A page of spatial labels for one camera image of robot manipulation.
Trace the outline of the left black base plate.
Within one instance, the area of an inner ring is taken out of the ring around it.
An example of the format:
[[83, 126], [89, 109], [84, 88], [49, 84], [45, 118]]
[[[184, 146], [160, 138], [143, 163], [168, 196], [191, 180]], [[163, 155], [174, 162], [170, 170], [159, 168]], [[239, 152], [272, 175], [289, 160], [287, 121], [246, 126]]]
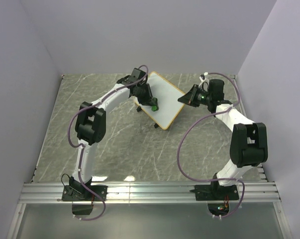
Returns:
[[[95, 194], [99, 195], [104, 201], [107, 195], [107, 186], [105, 185], [94, 185], [89, 186], [89, 189]], [[62, 201], [74, 202], [74, 201], [100, 201], [100, 199], [93, 193], [88, 191], [85, 187], [80, 185], [79, 187], [71, 187], [66, 185], [63, 189]]]

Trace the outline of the orange framed whiteboard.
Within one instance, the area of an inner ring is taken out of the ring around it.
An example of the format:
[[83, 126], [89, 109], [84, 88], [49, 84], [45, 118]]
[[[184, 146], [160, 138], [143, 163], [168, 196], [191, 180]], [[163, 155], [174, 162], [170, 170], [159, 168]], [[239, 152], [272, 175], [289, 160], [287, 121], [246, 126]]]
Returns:
[[155, 71], [149, 74], [147, 83], [153, 97], [158, 100], [159, 109], [152, 111], [151, 106], [141, 105], [137, 98], [134, 98], [134, 103], [140, 106], [161, 129], [167, 130], [185, 105], [178, 102], [185, 93]]

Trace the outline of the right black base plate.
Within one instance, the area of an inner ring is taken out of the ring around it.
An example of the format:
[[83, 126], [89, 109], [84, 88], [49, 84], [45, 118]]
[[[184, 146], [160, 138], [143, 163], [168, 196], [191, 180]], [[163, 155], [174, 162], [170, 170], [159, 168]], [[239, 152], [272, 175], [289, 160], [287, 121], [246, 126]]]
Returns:
[[194, 189], [191, 189], [190, 192], [195, 194], [197, 201], [239, 200], [236, 185], [227, 187], [219, 185], [194, 185]]

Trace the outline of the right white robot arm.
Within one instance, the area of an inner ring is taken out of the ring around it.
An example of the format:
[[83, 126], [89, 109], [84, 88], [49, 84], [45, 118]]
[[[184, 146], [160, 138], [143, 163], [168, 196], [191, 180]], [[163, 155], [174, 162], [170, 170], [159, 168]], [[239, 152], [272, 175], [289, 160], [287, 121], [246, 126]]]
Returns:
[[224, 81], [208, 79], [210, 74], [200, 75], [200, 83], [178, 98], [178, 102], [191, 107], [204, 105], [210, 115], [223, 122], [231, 131], [230, 159], [210, 180], [210, 193], [216, 199], [233, 191], [233, 186], [251, 168], [268, 159], [267, 128], [254, 122], [225, 99]]

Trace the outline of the aluminium mounting rail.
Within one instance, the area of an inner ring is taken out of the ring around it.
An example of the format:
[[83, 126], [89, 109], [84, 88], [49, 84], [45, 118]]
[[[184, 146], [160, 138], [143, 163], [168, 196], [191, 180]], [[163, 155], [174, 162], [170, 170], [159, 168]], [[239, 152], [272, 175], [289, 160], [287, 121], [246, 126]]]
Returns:
[[[187, 204], [196, 203], [195, 182], [112, 182], [107, 183], [107, 204]], [[61, 183], [24, 184], [18, 202], [21, 204], [57, 204], [62, 201]], [[273, 182], [246, 182], [243, 203], [280, 202]]]

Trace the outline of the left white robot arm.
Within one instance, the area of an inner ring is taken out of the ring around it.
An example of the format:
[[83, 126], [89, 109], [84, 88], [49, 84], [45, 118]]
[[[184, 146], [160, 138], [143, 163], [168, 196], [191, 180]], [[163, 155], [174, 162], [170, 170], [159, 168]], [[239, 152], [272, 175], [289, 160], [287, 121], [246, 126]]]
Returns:
[[151, 111], [159, 110], [158, 99], [152, 95], [148, 81], [148, 67], [134, 68], [130, 75], [120, 78], [114, 87], [94, 102], [83, 102], [79, 111], [72, 117], [67, 131], [71, 147], [78, 149], [78, 157], [73, 175], [69, 177], [69, 188], [79, 200], [96, 195], [91, 189], [93, 154], [97, 144], [106, 133], [106, 116], [120, 103], [130, 97], [136, 97], [143, 106]]

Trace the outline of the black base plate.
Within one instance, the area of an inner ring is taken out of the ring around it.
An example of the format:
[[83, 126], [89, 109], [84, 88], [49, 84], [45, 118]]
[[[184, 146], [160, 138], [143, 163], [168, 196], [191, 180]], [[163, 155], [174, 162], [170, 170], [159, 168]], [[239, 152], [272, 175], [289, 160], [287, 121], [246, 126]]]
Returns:
[[[95, 194], [99, 195], [104, 201], [107, 195], [107, 186], [105, 185], [94, 185], [89, 186], [89, 189]], [[63, 189], [62, 201], [74, 202], [74, 201], [100, 201], [100, 199], [93, 193], [88, 191], [85, 187], [80, 185], [79, 187], [71, 187], [66, 185]]]
[[236, 185], [227, 187], [219, 185], [194, 185], [194, 189], [191, 189], [190, 192], [195, 194], [197, 201], [239, 200]]

